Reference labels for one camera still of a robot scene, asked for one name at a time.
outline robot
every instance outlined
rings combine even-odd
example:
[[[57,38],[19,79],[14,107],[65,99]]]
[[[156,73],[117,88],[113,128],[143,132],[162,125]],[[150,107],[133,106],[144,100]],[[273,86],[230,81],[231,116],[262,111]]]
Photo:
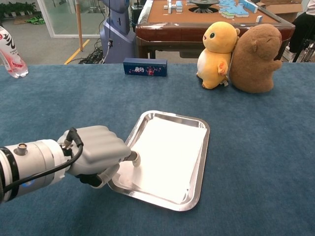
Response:
[[[57,141],[0,147],[0,204],[57,183],[65,173],[102,188],[123,161],[138,167],[140,156],[106,126],[71,128]]]
[[[103,63],[123,63],[125,58],[136,57],[135,33],[129,25],[129,0],[102,2],[109,7],[109,17],[100,31]]]

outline wooden pole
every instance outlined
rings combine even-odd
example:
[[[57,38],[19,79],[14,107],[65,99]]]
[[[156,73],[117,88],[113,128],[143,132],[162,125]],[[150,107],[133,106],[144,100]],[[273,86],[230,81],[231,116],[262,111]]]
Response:
[[[75,9],[77,13],[77,25],[78,25],[78,33],[79,33],[79,43],[80,50],[83,51],[83,42],[82,42],[82,28],[81,28],[81,7],[79,4],[79,0],[75,0]]]

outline potted plant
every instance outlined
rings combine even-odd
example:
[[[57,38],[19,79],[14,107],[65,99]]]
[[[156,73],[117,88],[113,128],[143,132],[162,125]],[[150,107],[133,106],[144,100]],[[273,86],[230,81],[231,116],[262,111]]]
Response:
[[[15,4],[12,4],[11,2],[9,2],[7,8],[8,8],[7,12],[10,11],[9,14],[11,14],[13,17],[16,17]]]
[[[35,2],[33,3],[28,3],[27,1],[25,2],[25,10],[29,15],[32,15],[36,12],[36,5]]]
[[[0,22],[5,17],[4,13],[5,13],[5,4],[0,3]]]
[[[15,3],[14,8],[15,8],[15,13],[17,15],[21,15],[21,16],[25,15],[25,12],[24,12],[25,4],[23,4],[21,2],[17,2],[17,3]]]

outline glass door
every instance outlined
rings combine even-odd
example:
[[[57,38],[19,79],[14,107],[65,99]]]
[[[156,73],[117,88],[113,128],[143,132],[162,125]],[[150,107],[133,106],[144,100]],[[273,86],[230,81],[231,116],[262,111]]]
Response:
[[[108,9],[98,0],[79,0],[83,37],[99,37]],[[38,0],[51,37],[78,37],[75,0]]]

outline silver metal tray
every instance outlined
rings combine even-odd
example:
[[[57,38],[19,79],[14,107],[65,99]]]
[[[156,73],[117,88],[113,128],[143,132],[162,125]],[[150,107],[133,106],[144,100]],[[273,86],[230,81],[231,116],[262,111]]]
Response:
[[[136,141],[141,137],[141,134],[146,128],[146,125],[154,117],[158,117],[163,120],[172,121],[179,124],[184,124],[187,126],[197,127],[200,129],[206,129],[203,142],[201,143],[201,149],[197,156],[197,161],[195,163],[192,175],[190,178],[189,188],[187,189],[187,194],[185,195],[183,201],[179,204],[168,199],[163,199],[161,197],[155,196],[143,192],[133,183],[121,183],[119,181],[122,174],[117,173],[109,182],[108,185],[110,188],[118,193],[128,195],[130,197],[140,199],[142,201],[168,208],[175,211],[186,211],[195,207],[199,201],[201,193],[202,178],[204,172],[204,166],[206,161],[208,142],[210,136],[210,127],[209,125],[198,118],[186,117],[172,113],[165,113],[160,111],[147,111],[141,115],[137,124],[134,126],[129,137],[127,138],[125,144],[130,148],[136,143]]]

